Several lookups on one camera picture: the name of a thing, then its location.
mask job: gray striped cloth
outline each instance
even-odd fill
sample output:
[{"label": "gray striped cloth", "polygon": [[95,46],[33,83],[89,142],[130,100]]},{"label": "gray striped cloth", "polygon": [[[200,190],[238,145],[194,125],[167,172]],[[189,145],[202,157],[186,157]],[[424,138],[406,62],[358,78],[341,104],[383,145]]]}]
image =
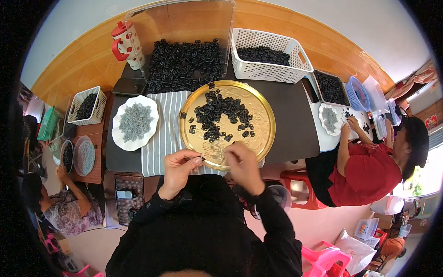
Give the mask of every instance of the gray striped cloth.
[{"label": "gray striped cloth", "polygon": [[[147,96],[157,103],[159,122],[157,123],[155,134],[150,138],[148,144],[141,148],[141,170],[144,177],[164,175],[164,157],[167,154],[186,148],[180,137],[179,115],[186,99],[191,94],[191,91],[184,90],[162,94],[149,94]],[[190,174],[200,175],[210,173],[224,176],[227,172],[202,166],[199,167],[198,172],[191,172]]]}]

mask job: white wavy plate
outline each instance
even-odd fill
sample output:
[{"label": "white wavy plate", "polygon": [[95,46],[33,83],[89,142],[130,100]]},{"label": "white wavy plate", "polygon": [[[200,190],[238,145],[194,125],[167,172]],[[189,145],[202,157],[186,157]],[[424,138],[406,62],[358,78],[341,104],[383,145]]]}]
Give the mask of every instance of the white wavy plate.
[{"label": "white wavy plate", "polygon": [[[323,112],[324,108],[331,108],[332,111],[337,115],[338,122],[336,122],[334,124],[334,126],[335,126],[335,130],[334,131],[335,131],[335,133],[333,133],[333,132],[329,131],[328,129],[326,129],[326,125],[325,125],[325,122],[324,122],[325,119],[323,118],[323,115],[322,115],[322,112]],[[320,107],[319,107],[319,118],[320,118],[320,122],[322,123],[322,127],[325,129],[326,133],[330,134],[331,136],[338,136],[340,134],[340,128],[342,127],[342,123],[340,122],[340,116],[338,115],[337,110],[332,105],[322,103],[320,105]]]},{"label": "white wavy plate", "polygon": [[[151,130],[147,132],[143,139],[136,141],[123,141],[123,132],[119,129],[121,116],[124,114],[124,110],[127,107],[132,107],[134,104],[142,104],[144,107],[151,107],[151,117],[154,119],[151,121],[150,126]],[[117,114],[112,119],[112,138],[114,139],[115,144],[117,144],[121,149],[126,151],[135,151],[143,146],[145,146],[149,139],[155,134],[157,130],[157,122],[159,121],[159,112],[157,110],[157,103],[147,98],[143,95],[139,95],[137,97],[129,98],[123,105],[118,107]]]}]

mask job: red shirt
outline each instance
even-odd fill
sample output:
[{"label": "red shirt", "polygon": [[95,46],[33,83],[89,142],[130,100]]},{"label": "red shirt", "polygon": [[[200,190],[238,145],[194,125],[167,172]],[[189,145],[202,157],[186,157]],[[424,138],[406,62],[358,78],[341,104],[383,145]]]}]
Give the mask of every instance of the red shirt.
[{"label": "red shirt", "polygon": [[329,176],[328,189],[334,204],[363,206],[382,199],[401,182],[401,171],[384,144],[358,144],[349,148],[349,160],[343,177],[337,170]]}]

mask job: blue plastic basket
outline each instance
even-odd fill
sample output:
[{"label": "blue plastic basket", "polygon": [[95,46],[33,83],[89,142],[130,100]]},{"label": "blue plastic basket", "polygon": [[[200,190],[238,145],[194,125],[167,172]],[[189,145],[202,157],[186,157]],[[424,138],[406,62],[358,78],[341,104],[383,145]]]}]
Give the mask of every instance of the blue plastic basket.
[{"label": "blue plastic basket", "polygon": [[360,81],[351,76],[349,82],[345,86],[346,94],[348,94],[351,107],[356,111],[368,112],[371,108],[368,93],[366,92]]}]

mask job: black phone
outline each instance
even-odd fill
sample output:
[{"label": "black phone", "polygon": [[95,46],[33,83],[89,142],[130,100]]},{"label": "black phone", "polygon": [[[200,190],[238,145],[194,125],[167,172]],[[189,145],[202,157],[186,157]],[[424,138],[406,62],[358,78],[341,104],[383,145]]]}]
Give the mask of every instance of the black phone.
[{"label": "black phone", "polygon": [[126,96],[138,96],[146,90],[145,79],[120,78],[112,89],[113,94]]},{"label": "black phone", "polygon": [[305,88],[310,100],[312,103],[318,103],[320,102],[319,97],[315,93],[314,87],[312,86],[311,82],[308,78],[302,78],[302,84]]}]

